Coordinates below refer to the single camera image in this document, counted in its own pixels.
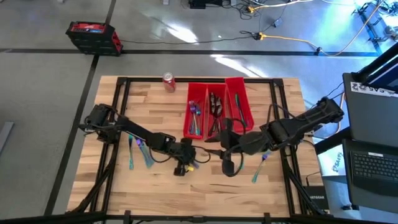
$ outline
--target gray floor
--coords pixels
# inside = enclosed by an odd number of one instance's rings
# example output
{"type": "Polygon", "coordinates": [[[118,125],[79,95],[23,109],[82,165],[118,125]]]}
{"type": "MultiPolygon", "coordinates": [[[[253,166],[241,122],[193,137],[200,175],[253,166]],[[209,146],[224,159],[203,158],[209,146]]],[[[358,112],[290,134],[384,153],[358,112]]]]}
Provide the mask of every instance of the gray floor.
{"type": "MultiPolygon", "coordinates": [[[[7,0],[0,4],[0,48],[74,49],[65,35],[70,21],[103,22],[110,1],[7,0]]],[[[288,6],[284,23],[269,35],[311,40],[327,51],[339,51],[360,29],[352,8],[321,1],[288,6]]],[[[262,26],[279,17],[282,9],[262,12],[262,26]]],[[[158,1],[117,0],[111,24],[121,39],[191,42],[239,37],[240,30],[258,31],[259,18],[244,21],[234,9],[184,9],[179,0],[169,6],[158,1]]],[[[362,32],[351,52],[374,52],[362,32]]],[[[251,39],[198,45],[125,44],[125,49],[278,50],[312,51],[305,43],[251,39]]],[[[80,54],[0,54],[0,124],[16,125],[0,155],[0,219],[41,215],[62,157],[92,56],[80,54]]],[[[100,57],[84,114],[90,111],[103,75],[297,77],[307,107],[339,83],[343,72],[355,72],[372,61],[367,57],[303,57],[245,55],[122,55],[100,57]]],[[[332,94],[342,92],[339,89],[332,94]]],[[[343,126],[348,125],[347,118],[343,126]]],[[[317,135],[327,136],[335,125],[317,135]]],[[[79,132],[67,167],[55,213],[65,211],[83,144],[79,132]]],[[[325,181],[331,210],[338,217],[396,222],[398,215],[361,208],[342,212],[348,202],[346,187],[325,181]]]]}

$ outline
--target black metal frame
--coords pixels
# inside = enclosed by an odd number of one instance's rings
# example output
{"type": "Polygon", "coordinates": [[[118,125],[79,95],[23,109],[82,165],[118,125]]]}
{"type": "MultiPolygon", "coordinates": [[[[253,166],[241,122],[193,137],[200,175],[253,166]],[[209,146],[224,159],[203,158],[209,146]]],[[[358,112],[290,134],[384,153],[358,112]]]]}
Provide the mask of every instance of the black metal frame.
{"type": "MultiPolygon", "coordinates": [[[[118,99],[121,92],[121,87],[124,85],[124,93],[120,107],[120,114],[125,114],[127,99],[129,97],[130,86],[132,82],[161,82],[161,78],[140,78],[140,77],[119,77],[116,82],[116,88],[114,91],[112,106],[114,108],[118,105],[118,99]]],[[[202,82],[202,83],[224,83],[224,78],[176,78],[176,82],[202,82]]],[[[277,104],[277,92],[276,87],[279,88],[280,98],[282,107],[287,109],[287,101],[284,91],[284,83],[280,78],[248,78],[245,79],[246,83],[264,83],[269,84],[271,89],[271,100],[274,105],[277,104]]],[[[274,106],[274,117],[279,119],[279,110],[274,106]]],[[[284,117],[288,118],[289,115],[284,111],[284,117]]],[[[96,175],[95,186],[90,190],[86,199],[82,201],[79,207],[71,212],[67,212],[63,215],[48,215],[41,217],[28,217],[28,218],[15,218],[10,220],[0,220],[0,224],[20,224],[20,223],[90,223],[106,220],[124,220],[125,224],[130,224],[134,220],[145,220],[145,221],[188,221],[192,223],[204,223],[204,222],[261,222],[265,224],[271,224],[271,222],[294,222],[294,223],[370,223],[367,221],[359,220],[346,220],[340,218],[334,218],[329,215],[307,215],[307,208],[310,208],[304,201],[303,197],[308,194],[301,185],[300,169],[297,162],[297,155],[295,150],[291,147],[291,162],[293,170],[290,168],[287,162],[287,155],[285,149],[280,150],[282,172],[284,175],[287,206],[289,208],[290,217],[287,218],[272,218],[269,213],[264,213],[263,217],[206,217],[206,216],[163,216],[163,215],[131,215],[130,210],[126,210],[124,215],[107,215],[109,198],[111,195],[111,186],[113,181],[114,170],[116,167],[116,159],[119,151],[119,142],[113,144],[113,150],[111,152],[111,158],[108,165],[105,166],[106,157],[109,151],[109,144],[104,143],[101,157],[99,159],[98,172],[96,175]],[[104,200],[100,211],[96,211],[96,204],[98,202],[99,189],[102,184],[106,181],[104,200]],[[298,199],[300,203],[301,215],[295,213],[294,200],[292,187],[290,181],[294,183],[298,190],[298,199]],[[85,212],[88,204],[90,203],[89,212],[85,212]]]]}

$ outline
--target red tray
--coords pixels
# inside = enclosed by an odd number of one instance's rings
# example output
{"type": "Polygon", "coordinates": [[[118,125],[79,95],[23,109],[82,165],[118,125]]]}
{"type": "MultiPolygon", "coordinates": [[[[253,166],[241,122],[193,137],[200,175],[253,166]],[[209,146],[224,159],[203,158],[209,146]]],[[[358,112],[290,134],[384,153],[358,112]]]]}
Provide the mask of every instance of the red tray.
{"type": "Polygon", "coordinates": [[[205,127],[205,103],[206,103],[206,95],[207,95],[207,84],[203,83],[188,83],[188,97],[187,97],[187,107],[185,109],[185,121],[184,121],[184,129],[183,134],[184,137],[190,139],[202,139],[203,138],[203,130],[205,127]],[[193,121],[193,115],[190,111],[189,101],[193,100],[195,104],[197,104],[201,110],[201,115],[197,116],[197,122],[200,127],[200,134],[190,134],[189,128],[191,122],[193,121]]]}
{"type": "Polygon", "coordinates": [[[213,134],[211,136],[208,135],[210,129],[211,129],[211,125],[213,124],[213,120],[214,117],[213,115],[210,113],[211,108],[210,108],[210,93],[214,93],[216,96],[220,97],[221,99],[221,104],[223,107],[223,111],[221,113],[221,117],[220,117],[220,121],[221,123],[223,123],[224,118],[226,117],[226,110],[229,108],[229,106],[227,107],[227,103],[226,103],[226,85],[223,84],[208,84],[207,85],[207,93],[208,93],[208,97],[207,97],[207,103],[206,106],[208,107],[206,109],[206,116],[207,117],[207,129],[206,129],[206,136],[207,138],[213,137],[217,134],[217,132],[213,132],[213,134]]]}
{"type": "MultiPolygon", "coordinates": [[[[250,111],[249,100],[246,94],[246,88],[244,87],[243,77],[226,78],[225,83],[228,90],[227,92],[229,98],[229,115],[232,118],[241,119],[241,115],[235,101],[235,94],[238,94],[239,102],[241,104],[243,112],[243,118],[246,122],[246,131],[252,130],[254,126],[254,120],[250,111]]],[[[234,130],[236,132],[242,133],[243,125],[240,122],[235,121],[234,130]]]]}

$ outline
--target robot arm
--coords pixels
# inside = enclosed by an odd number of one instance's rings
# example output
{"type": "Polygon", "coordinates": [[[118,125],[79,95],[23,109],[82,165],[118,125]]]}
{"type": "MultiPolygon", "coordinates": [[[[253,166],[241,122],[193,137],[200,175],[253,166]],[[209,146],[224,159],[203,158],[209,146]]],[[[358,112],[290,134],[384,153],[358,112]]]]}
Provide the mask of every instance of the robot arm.
{"type": "Polygon", "coordinates": [[[143,140],[151,150],[178,160],[174,175],[185,175],[187,172],[185,166],[194,164],[196,151],[192,146],[191,139],[183,138],[181,142],[175,142],[175,137],[165,133],[152,133],[120,114],[117,114],[115,122],[110,122],[113,121],[110,118],[115,114],[117,112],[111,106],[95,105],[84,124],[81,124],[79,128],[86,133],[96,132],[99,141],[109,144],[116,143],[119,140],[121,131],[129,133],[143,140]]]}

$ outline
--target red toolbox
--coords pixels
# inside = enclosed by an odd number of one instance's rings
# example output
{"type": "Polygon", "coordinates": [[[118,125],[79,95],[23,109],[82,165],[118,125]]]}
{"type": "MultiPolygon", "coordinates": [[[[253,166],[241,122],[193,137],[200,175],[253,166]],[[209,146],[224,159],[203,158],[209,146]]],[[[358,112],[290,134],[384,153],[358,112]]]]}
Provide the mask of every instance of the red toolbox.
{"type": "MultiPolygon", "coordinates": [[[[241,120],[241,117],[243,117],[244,123],[246,125],[246,131],[252,130],[254,126],[254,120],[250,111],[250,105],[248,96],[246,94],[246,88],[244,87],[243,77],[226,78],[225,83],[229,99],[230,117],[239,120],[241,120]],[[238,98],[239,104],[241,105],[241,110],[238,107],[236,98],[238,98]]],[[[234,130],[236,132],[242,133],[244,130],[242,123],[235,121],[234,130]]]]}
{"type": "Polygon", "coordinates": [[[123,45],[113,26],[100,22],[71,22],[66,32],[84,54],[120,56],[123,45]]]}
{"type": "Polygon", "coordinates": [[[203,83],[189,83],[187,107],[185,109],[185,121],[183,134],[184,137],[190,139],[202,139],[205,130],[205,105],[207,96],[207,84],[203,83]],[[195,106],[200,110],[201,114],[196,115],[196,124],[199,127],[200,133],[196,134],[194,129],[192,132],[192,125],[194,124],[193,113],[191,112],[190,101],[193,101],[195,106]]]}
{"type": "Polygon", "coordinates": [[[220,128],[225,128],[223,125],[224,118],[226,117],[226,110],[228,110],[229,106],[227,106],[226,102],[226,85],[224,83],[217,83],[217,84],[208,84],[207,85],[207,92],[208,92],[208,102],[206,103],[206,106],[208,107],[205,111],[206,114],[208,114],[207,117],[207,128],[206,128],[206,136],[207,138],[215,136],[218,132],[217,131],[211,131],[214,122],[215,122],[215,116],[213,116],[213,113],[211,112],[211,94],[213,93],[216,98],[220,99],[221,103],[221,114],[220,117],[216,120],[218,122],[218,127],[220,128]]]}

